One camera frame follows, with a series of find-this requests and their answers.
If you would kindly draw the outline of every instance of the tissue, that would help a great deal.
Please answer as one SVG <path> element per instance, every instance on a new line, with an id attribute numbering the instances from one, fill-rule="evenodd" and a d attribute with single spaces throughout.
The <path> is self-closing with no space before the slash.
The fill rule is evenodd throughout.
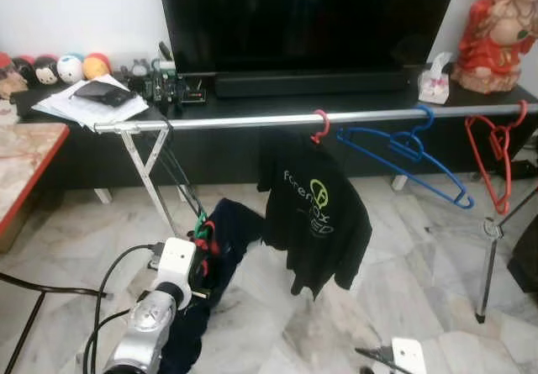
<path id="1" fill-rule="evenodd" d="M 449 62 L 452 53 L 442 52 L 434 59 L 429 70 L 424 70 L 419 76 L 419 101 L 424 103 L 443 104 L 448 99 L 448 74 L 443 73 L 443 67 Z"/>

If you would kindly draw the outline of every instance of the red hanger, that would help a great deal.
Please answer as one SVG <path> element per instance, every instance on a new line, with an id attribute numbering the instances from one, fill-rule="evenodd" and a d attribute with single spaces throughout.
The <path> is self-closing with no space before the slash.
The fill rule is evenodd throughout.
<path id="1" fill-rule="evenodd" d="M 330 121 L 329 121 L 329 117 L 327 116 L 327 113 L 325 113 L 321 109 L 316 109 L 314 111 L 314 113 L 316 113 L 318 115 L 321 115 L 321 117 L 323 118 L 323 120 L 325 122 L 325 127 L 323 129 L 323 132 L 318 132 L 318 133 L 313 134 L 312 136 L 310 136 L 310 139 L 312 139 L 312 141 L 316 145 L 318 145 L 319 144 L 319 139 L 321 139 L 322 137 L 325 137 L 327 134 L 329 134 Z"/>
<path id="2" fill-rule="evenodd" d="M 512 128 L 517 128 L 521 124 L 521 122 L 523 122 L 525 116 L 527 116 L 528 103 L 526 101 L 520 101 L 520 106 L 520 117 L 508 126 L 496 125 L 491 120 L 482 115 L 468 116 L 465 118 L 465 129 L 467 131 L 469 141 L 471 142 L 474 158 L 476 159 L 478 168 L 480 169 L 480 173 L 482 174 L 482 177 L 486 182 L 486 187 L 488 188 L 489 196 L 491 196 L 491 200 L 493 201 L 495 210 L 497 210 L 497 213 L 499 214 L 506 214 L 510 209 L 509 199 L 512 194 L 512 169 L 510 166 L 510 155 L 508 153 L 508 148 L 510 145 L 510 130 Z M 480 152 L 477 148 L 477 143 L 474 139 L 474 136 L 472 135 L 471 127 L 477 120 L 483 121 L 491 128 L 491 132 L 489 133 L 489 144 L 491 145 L 493 155 L 495 156 L 495 159 L 497 161 L 503 161 L 504 163 L 504 169 L 506 170 L 506 183 L 504 188 L 504 195 L 501 197 L 499 197 L 493 189 L 491 178 L 486 171 L 486 168 L 484 167 L 482 157 L 480 156 Z"/>

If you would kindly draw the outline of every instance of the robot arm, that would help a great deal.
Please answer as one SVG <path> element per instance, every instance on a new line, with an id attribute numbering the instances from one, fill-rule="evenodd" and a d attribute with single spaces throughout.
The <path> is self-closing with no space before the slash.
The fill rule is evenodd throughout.
<path id="1" fill-rule="evenodd" d="M 114 349 L 104 374 L 156 374 L 161 350 L 168 341 L 176 312 L 190 302 L 189 273 L 196 245 L 187 240 L 166 240 L 153 290 L 129 313 L 127 330 Z"/>

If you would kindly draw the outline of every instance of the paper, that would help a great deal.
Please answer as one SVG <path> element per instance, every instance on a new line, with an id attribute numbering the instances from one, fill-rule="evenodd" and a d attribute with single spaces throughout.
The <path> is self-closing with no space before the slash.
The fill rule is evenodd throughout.
<path id="1" fill-rule="evenodd" d="M 439 55 L 437 55 L 434 59 L 433 64 L 431 65 L 430 78 L 439 80 L 440 75 L 443 72 L 443 67 L 448 64 L 451 57 L 452 53 L 450 52 L 441 52 Z"/>
<path id="2" fill-rule="evenodd" d="M 94 80 L 113 84 L 124 90 L 127 89 L 127 87 L 110 75 L 100 76 Z M 73 84 L 66 90 L 52 94 L 50 97 L 40 101 L 32 108 L 77 121 L 79 124 L 86 125 L 91 130 L 93 130 L 95 124 L 123 122 L 148 108 L 145 101 L 138 95 L 116 108 L 73 96 L 76 90 L 88 83 L 78 82 Z"/>

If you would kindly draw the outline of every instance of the dark blue cloth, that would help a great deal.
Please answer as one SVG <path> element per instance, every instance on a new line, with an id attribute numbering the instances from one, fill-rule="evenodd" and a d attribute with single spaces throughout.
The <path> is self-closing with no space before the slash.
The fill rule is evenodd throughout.
<path id="1" fill-rule="evenodd" d="M 196 299 L 185 311 L 177 313 L 170 328 L 168 342 L 162 349 L 159 374 L 188 372 L 200 356 L 202 335 L 208 327 L 211 309 L 222 298 L 224 290 L 243 259 L 250 242 L 261 238 L 264 219 L 241 203 L 222 199 L 208 217 L 215 226 L 211 240 L 219 245 L 219 255 L 208 261 L 207 300 Z"/>

